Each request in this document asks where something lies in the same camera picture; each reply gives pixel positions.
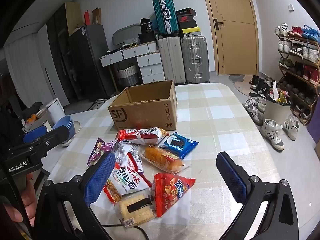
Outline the person left hand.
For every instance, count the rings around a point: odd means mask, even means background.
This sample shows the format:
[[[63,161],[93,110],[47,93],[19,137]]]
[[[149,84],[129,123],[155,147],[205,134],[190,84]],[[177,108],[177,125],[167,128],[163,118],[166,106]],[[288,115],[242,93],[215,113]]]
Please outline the person left hand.
[[[31,183],[33,180],[33,174],[29,173],[26,175],[26,188],[21,193],[22,202],[25,207],[25,211],[28,215],[29,222],[31,226],[34,226],[35,222],[35,213],[36,213],[36,206],[37,206],[37,198],[35,195],[35,189],[33,184]],[[22,214],[10,204],[4,205],[9,217],[14,222],[22,222],[23,217]]]

